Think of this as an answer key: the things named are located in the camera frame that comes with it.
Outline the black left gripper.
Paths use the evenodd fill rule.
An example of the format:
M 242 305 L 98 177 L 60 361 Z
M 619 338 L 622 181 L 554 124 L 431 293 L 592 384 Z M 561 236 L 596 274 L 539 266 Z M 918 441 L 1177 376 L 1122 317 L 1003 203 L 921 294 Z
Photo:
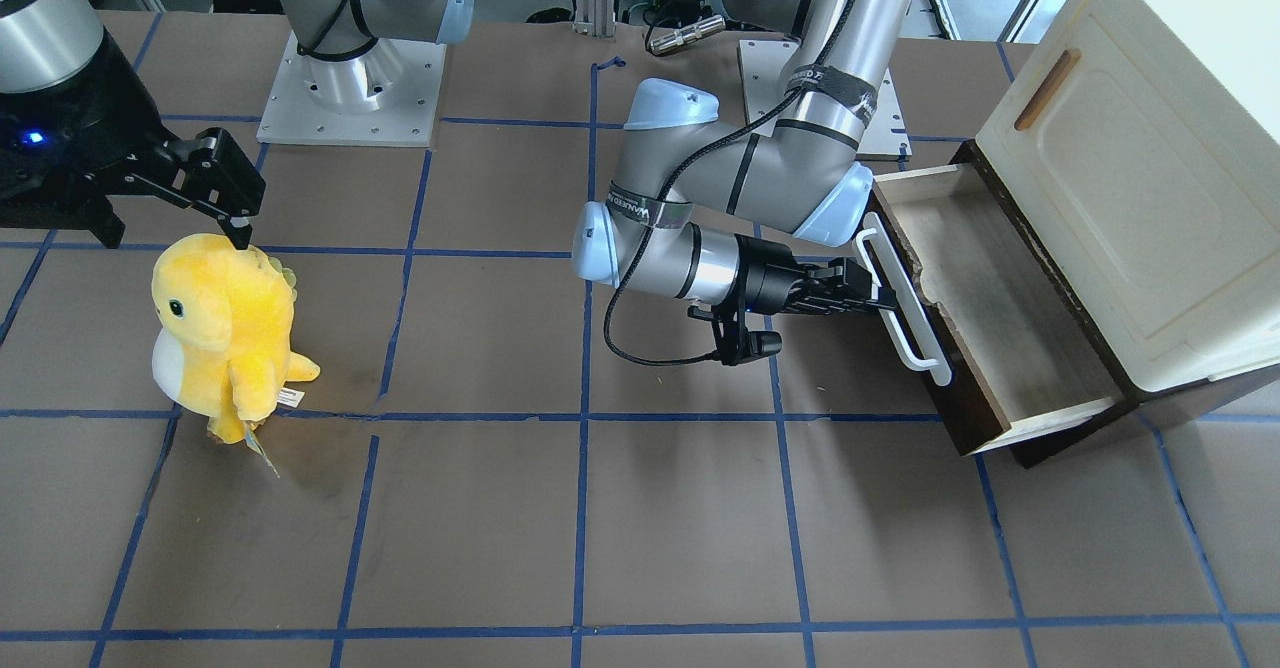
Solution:
M 876 294 L 876 280 L 854 258 L 800 264 L 777 241 L 741 234 L 735 241 L 733 314 L 876 314 L 899 308 L 892 289 L 879 298 L 860 296 Z

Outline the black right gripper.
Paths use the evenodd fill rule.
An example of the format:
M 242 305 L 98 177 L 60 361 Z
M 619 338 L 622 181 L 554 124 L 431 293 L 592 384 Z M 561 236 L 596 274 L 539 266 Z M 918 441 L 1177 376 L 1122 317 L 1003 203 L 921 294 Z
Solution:
M 114 38 L 63 83 L 3 95 L 1 225 L 91 232 L 115 248 L 125 232 L 111 195 L 148 195 L 218 221 L 248 250 L 266 182 L 221 127 L 179 139 Z M 177 186 L 179 171 L 184 173 Z

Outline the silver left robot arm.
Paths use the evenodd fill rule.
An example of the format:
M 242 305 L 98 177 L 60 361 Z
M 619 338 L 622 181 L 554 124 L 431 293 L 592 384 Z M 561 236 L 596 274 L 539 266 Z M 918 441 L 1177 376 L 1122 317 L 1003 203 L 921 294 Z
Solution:
M 861 220 L 872 175 L 858 154 L 911 0 L 713 3 L 797 42 L 765 76 L 771 134 L 722 122 L 708 91 L 643 81 L 607 198 L 579 220 L 580 279 L 718 305 L 745 282 L 749 241 L 699 227 L 695 207 L 826 247 L 849 243 Z

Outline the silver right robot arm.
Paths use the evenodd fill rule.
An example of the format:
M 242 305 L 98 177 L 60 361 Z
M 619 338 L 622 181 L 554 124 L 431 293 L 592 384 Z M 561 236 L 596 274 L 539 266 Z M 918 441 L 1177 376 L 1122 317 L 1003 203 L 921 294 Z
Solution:
M 390 44 L 456 44 L 474 0 L 303 1 L 296 56 L 323 72 L 365 70 L 366 106 L 390 84 Z M 211 12 L 279 15 L 282 0 L 207 0 Z M 265 180 L 227 131 L 180 139 L 163 125 L 132 58 L 90 0 L 3 0 L 3 229 L 91 232 L 118 247 L 114 195 L 156 197 L 251 238 Z

